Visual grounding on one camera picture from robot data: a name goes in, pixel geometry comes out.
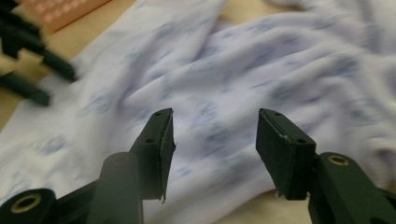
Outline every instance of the orange plastic basket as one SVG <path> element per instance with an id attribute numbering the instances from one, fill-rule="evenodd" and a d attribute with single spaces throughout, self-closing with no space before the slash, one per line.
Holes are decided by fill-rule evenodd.
<path id="1" fill-rule="evenodd" d="M 51 31 L 88 14 L 110 0 L 19 0 L 27 5 Z"/>

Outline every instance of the patterned fabric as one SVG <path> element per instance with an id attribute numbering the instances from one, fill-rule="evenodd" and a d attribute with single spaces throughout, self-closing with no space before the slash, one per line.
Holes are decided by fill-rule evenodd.
<path id="1" fill-rule="evenodd" d="M 166 107 L 177 151 L 167 201 L 145 202 L 147 223 L 211 223 L 274 187 L 254 146 L 261 107 L 389 184 L 396 2 L 274 2 L 305 11 L 213 32 L 222 0 L 138 1 L 73 60 L 78 82 L 48 77 L 52 106 L 22 103 L 1 132 L 0 201 L 87 184 Z"/>

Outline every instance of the white cloth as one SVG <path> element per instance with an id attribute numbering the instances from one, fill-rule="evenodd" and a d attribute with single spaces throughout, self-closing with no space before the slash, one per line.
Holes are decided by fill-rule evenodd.
<path id="1" fill-rule="evenodd" d="M 87 184 L 167 107 L 177 150 L 167 201 L 145 202 L 147 223 L 211 223 L 274 187 L 254 147 L 261 107 L 287 115 L 319 153 L 346 154 L 390 183 L 396 2 L 278 2 L 305 11 L 212 34 L 222 0 L 138 1 L 73 60 L 79 81 L 41 83 L 51 107 L 21 103 L 0 134 L 0 201 Z"/>

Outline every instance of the wooden table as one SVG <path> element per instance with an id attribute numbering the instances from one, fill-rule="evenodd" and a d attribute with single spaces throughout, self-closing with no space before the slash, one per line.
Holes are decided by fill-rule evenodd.
<path id="1" fill-rule="evenodd" d="M 66 59 L 73 58 L 133 3 L 134 0 L 113 0 L 55 34 L 44 32 L 49 48 Z M 264 0 L 228 0 L 221 17 L 227 21 L 242 23 L 286 10 L 295 10 L 295 8 L 280 8 Z M 23 17 L 35 21 L 26 11 L 23 7 L 17 9 Z M 0 67 L 3 70 L 15 68 L 17 72 L 35 83 L 50 73 L 50 70 L 39 66 L 38 62 L 39 58 L 27 51 L 21 52 L 21 59 L 17 63 L 5 56 L 0 57 Z M 20 101 L 21 98 L 0 89 L 0 130 Z M 307 202 L 286 202 L 278 199 L 275 193 L 270 191 L 242 205 L 217 222 L 217 224 L 234 223 L 308 224 L 311 221 L 307 213 Z"/>

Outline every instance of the perforated orange object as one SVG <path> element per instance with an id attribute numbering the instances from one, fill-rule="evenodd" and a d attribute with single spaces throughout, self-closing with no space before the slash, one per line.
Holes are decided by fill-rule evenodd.
<path id="1" fill-rule="evenodd" d="M 38 16 L 46 27 L 57 31 L 110 0 L 19 0 Z"/>

